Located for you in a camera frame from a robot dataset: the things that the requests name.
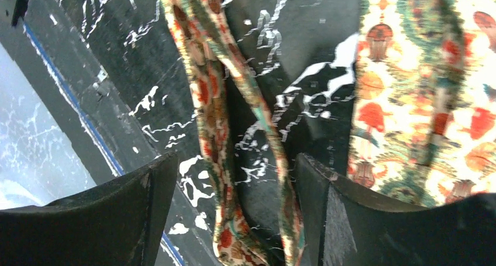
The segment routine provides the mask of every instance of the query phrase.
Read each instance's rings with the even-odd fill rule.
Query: metal bracket
[[[0,0],[0,19],[16,26],[27,11],[28,0]]]

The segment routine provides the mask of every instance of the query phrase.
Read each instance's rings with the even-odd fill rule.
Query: floral fabric
[[[224,15],[221,0],[160,0],[190,83],[201,153],[215,191],[213,250],[223,265],[274,265],[253,236],[234,185],[233,144],[229,133],[224,72],[263,126],[274,153],[281,207],[279,226],[287,266],[299,265],[305,244],[303,224],[288,177],[288,164],[271,112],[246,65]]]
[[[348,175],[433,207],[496,191],[496,0],[363,0]]]

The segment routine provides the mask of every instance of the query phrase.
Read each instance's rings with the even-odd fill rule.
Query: folded fabric strip
[[[274,153],[281,208],[279,225],[287,266],[299,265],[304,231],[288,164],[271,112],[232,37],[221,0],[160,0],[190,83],[201,153],[216,198],[213,250],[223,265],[274,265],[246,223],[234,185],[224,69],[265,130]]]
[[[349,177],[427,207],[496,191],[496,0],[363,0]]]

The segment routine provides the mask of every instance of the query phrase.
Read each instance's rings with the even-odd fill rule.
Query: blue strip
[[[58,69],[55,67],[55,64],[52,62],[52,60],[50,59],[50,57],[48,57],[46,51],[44,50],[44,48],[42,47],[41,43],[36,38],[35,34],[31,30],[31,28],[29,28],[29,26],[27,24],[25,24],[25,23],[24,23],[24,28],[26,30],[26,33],[33,40],[33,43],[35,44],[35,46],[38,49],[38,51],[40,51],[41,56],[46,60],[47,64],[50,66],[50,68],[55,73],[55,76],[57,77],[58,83],[62,86],[62,89],[64,90],[64,93],[69,97],[70,101],[73,103],[76,112],[79,114],[80,117],[82,117],[82,120],[88,126],[91,134],[96,138],[96,140],[98,141],[99,145],[103,148],[105,154],[110,159],[110,161],[111,161],[114,169],[117,170],[117,172],[118,172],[118,174],[120,176],[123,176],[125,174],[124,173],[124,170],[120,166],[119,162],[117,162],[116,158],[113,156],[113,154],[110,151],[110,149],[108,148],[108,146],[105,144],[104,139],[98,133],[98,131],[95,128],[95,126],[93,125],[93,123],[91,123],[91,121],[88,119],[88,115],[82,111],[78,99],[72,93],[71,89],[69,88],[69,86],[67,85],[67,83],[64,81],[62,75],[60,74],[60,72],[58,71]],[[184,265],[184,260],[179,255],[179,252],[175,249],[174,245],[172,244],[172,242],[170,241],[170,239],[167,237],[167,235],[166,235],[165,232],[162,234],[162,239],[166,242],[167,248],[171,251],[172,255],[174,256],[173,259],[176,262],[178,262],[180,265]]]

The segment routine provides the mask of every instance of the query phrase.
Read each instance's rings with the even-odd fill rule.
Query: patterned fabric
[[[349,177],[433,207],[496,191],[496,0],[363,0]]]
[[[169,30],[181,54],[197,115],[201,153],[216,195],[213,250],[223,265],[274,265],[253,236],[239,205],[234,185],[223,72],[237,88],[265,130],[277,164],[281,199],[279,225],[286,265],[299,265],[304,231],[299,206],[288,177],[288,164],[271,112],[253,74],[232,37],[221,0],[160,0]]]

